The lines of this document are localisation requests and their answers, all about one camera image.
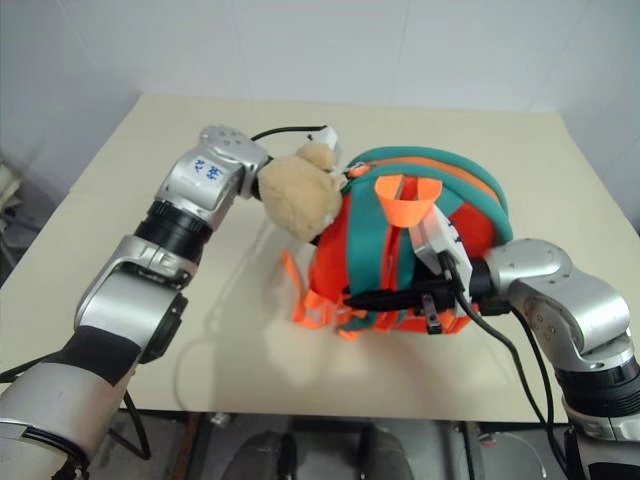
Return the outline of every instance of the orange strap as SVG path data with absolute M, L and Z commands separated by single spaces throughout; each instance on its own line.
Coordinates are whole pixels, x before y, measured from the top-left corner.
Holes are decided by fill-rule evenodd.
M 470 183 L 476 188 L 479 188 L 491 198 L 493 198 L 498 205 L 500 205 L 500 200 L 496 192 L 493 191 L 491 187 L 489 187 L 486 183 L 480 180 L 478 177 L 473 174 L 467 172 L 465 169 L 461 167 L 456 167 L 454 165 L 450 165 L 445 162 L 440 162 L 438 160 L 434 160 L 432 158 L 426 157 L 399 157 L 399 158 L 386 158 L 384 160 L 373 160 L 368 163 L 370 167 L 372 166 L 383 166 L 383 165 L 393 165 L 396 163 L 409 163 L 414 165 L 425 165 L 427 167 L 437 168 L 438 170 L 442 170 L 445 173 L 450 175 L 454 175 L 465 182 Z
M 378 321 L 374 325 L 373 329 L 376 332 L 388 332 L 391 328 L 398 323 L 398 317 L 400 312 L 381 312 L 378 314 Z
M 362 163 L 359 165 L 354 165 L 353 167 L 347 169 L 344 173 L 348 178 L 358 178 L 364 175 L 365 173 L 369 173 L 371 171 L 371 166 L 366 163 Z
M 404 175 L 378 177 L 375 192 L 391 225 L 408 228 L 420 223 L 442 193 L 442 182 L 433 178 L 418 178 L 418 199 L 401 200 Z
M 298 293 L 298 301 L 292 314 L 295 323 L 317 330 L 332 324 L 339 327 L 348 323 L 354 316 L 364 317 L 367 314 L 365 310 L 354 310 L 344 305 L 342 300 L 339 304 L 335 304 L 310 288 L 305 290 L 300 270 L 288 250 L 282 252 L 282 263 Z M 339 329 L 339 333 L 347 340 L 355 340 L 357 337 L 357 332 L 345 332 Z

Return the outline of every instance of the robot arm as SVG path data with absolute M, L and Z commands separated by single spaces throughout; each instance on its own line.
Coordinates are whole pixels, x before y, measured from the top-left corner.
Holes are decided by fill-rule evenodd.
M 205 243 L 235 197 L 251 197 L 269 159 L 240 131 L 214 126 L 176 162 L 147 218 L 84 294 L 71 339 L 0 397 L 0 477 L 49 478 L 63 463 L 54 478 L 86 469 L 136 365 L 160 357 L 177 331 L 180 291 Z
M 640 367 L 623 298 L 542 240 L 511 242 L 485 261 L 492 295 L 524 316 L 554 367 L 573 426 L 569 471 L 640 478 Z

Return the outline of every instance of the floor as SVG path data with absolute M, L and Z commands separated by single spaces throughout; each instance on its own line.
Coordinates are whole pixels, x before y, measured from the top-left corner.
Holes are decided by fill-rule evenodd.
M 214 426 L 196 446 L 188 480 L 220 480 L 236 449 L 250 436 L 265 430 L 286 431 L 289 417 L 238 415 L 225 428 Z M 144 417 L 153 457 L 142 461 L 111 440 L 106 440 L 91 466 L 91 480 L 174 480 L 180 464 L 180 444 L 185 435 L 181 422 Z M 462 435 L 449 422 L 377 419 L 374 423 L 402 442 L 415 480 L 467 480 L 469 478 Z M 133 435 L 128 417 L 119 413 L 114 427 Z M 560 480 L 542 431 L 496 435 L 494 446 L 482 447 L 488 480 L 538 480 L 544 465 L 549 480 Z M 354 480 L 353 460 L 358 437 L 345 433 L 295 432 L 299 450 L 300 480 Z

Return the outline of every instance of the white wall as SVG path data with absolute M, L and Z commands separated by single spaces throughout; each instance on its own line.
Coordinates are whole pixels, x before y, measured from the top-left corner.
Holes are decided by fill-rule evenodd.
M 0 153 L 55 204 L 139 92 L 560 110 L 640 227 L 639 19 L 637 0 L 0 0 Z

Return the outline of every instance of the teddy bear ear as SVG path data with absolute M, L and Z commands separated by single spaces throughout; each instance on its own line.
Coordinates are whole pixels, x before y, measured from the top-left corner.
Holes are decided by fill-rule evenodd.
M 335 152 L 326 143 L 307 143 L 298 150 L 297 155 L 327 172 L 338 162 Z

